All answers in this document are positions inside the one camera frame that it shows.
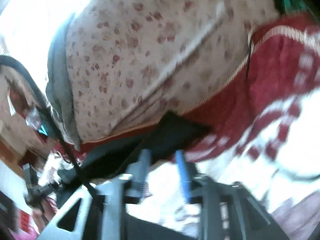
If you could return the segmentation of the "black knit pants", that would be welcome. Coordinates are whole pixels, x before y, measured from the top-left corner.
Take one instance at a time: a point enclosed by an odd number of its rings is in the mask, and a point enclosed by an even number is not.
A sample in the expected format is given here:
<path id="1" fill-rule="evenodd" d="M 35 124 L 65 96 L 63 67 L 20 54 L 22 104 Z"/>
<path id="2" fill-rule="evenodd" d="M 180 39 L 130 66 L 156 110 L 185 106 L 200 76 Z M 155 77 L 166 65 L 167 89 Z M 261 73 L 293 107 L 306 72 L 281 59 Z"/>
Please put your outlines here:
<path id="1" fill-rule="evenodd" d="M 151 163 L 155 164 L 168 159 L 177 150 L 187 148 L 209 131 L 208 125 L 167 112 L 150 131 L 138 132 L 93 148 L 80 168 L 89 180 L 110 179 L 123 174 L 131 163 L 138 160 L 142 150 L 151 152 Z"/>

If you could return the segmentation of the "teal bag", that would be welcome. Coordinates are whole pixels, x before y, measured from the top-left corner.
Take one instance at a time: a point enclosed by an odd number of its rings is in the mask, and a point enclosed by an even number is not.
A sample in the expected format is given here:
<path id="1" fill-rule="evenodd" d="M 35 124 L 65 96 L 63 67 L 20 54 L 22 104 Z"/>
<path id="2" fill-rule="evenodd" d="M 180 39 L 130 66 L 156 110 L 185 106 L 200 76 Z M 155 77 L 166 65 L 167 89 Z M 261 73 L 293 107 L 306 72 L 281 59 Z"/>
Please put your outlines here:
<path id="1" fill-rule="evenodd" d="M 55 137 L 54 130 L 49 124 L 42 124 L 37 131 L 43 135 L 46 135 L 47 137 Z"/>

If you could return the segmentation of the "white red floral blanket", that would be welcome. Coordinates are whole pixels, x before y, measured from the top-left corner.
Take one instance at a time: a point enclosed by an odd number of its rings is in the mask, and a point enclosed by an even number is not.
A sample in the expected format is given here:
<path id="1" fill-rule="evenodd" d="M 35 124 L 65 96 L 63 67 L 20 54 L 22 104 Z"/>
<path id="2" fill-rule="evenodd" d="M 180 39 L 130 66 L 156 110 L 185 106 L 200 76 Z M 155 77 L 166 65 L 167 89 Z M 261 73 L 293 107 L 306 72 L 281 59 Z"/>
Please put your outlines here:
<path id="1" fill-rule="evenodd" d="M 285 14 L 280 19 L 259 27 L 252 35 L 253 51 L 241 64 L 234 77 L 195 109 L 182 114 L 169 114 L 160 125 L 135 128 L 113 139 L 84 145 L 80 152 L 72 149 L 76 160 L 84 162 L 88 175 L 118 174 L 120 164 L 127 165 L 137 158 L 138 146 L 155 147 L 156 135 L 162 123 L 174 121 L 179 139 L 165 139 L 166 150 L 157 150 L 153 162 L 169 159 L 173 146 L 191 145 L 209 128 L 211 133 L 187 150 L 191 162 L 222 157 L 232 150 L 232 157 L 245 157 L 258 164 L 263 155 L 276 165 L 280 148 L 289 142 L 289 130 L 302 117 L 302 96 L 319 88 L 319 41 L 307 44 L 319 34 L 319 21 L 310 12 Z M 262 139 L 267 128 L 280 122 L 268 139 Z M 289 204 L 285 200 L 280 207 Z M 276 220 L 287 230 L 290 239 L 319 239 L 319 211 L 308 218 L 302 215 L 302 204 L 296 204 Z"/>

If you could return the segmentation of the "grey knit garment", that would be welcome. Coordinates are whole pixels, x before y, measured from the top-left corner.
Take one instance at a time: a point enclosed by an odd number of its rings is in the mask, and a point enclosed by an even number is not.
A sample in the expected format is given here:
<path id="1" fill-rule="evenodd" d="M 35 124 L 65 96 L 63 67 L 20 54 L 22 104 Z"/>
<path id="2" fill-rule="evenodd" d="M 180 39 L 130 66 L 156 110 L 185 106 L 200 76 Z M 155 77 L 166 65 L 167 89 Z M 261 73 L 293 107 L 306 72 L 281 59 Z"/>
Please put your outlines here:
<path id="1" fill-rule="evenodd" d="M 50 103 L 51 115 L 62 133 L 62 138 L 79 151 L 81 150 L 81 139 L 74 117 L 73 93 L 66 56 L 66 36 L 73 18 L 74 14 L 72 13 L 57 28 L 50 44 L 47 60 L 46 97 Z"/>

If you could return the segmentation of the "beige floral quilt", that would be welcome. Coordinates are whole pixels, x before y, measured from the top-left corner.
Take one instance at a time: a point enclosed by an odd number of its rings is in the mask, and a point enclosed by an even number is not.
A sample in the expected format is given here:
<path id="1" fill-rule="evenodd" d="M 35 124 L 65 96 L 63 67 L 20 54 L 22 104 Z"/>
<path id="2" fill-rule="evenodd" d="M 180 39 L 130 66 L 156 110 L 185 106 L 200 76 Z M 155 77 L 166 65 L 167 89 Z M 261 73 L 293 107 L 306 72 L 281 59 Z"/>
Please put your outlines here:
<path id="1" fill-rule="evenodd" d="M 228 81 L 273 0 L 89 0 L 67 32 L 83 142 L 183 113 Z"/>

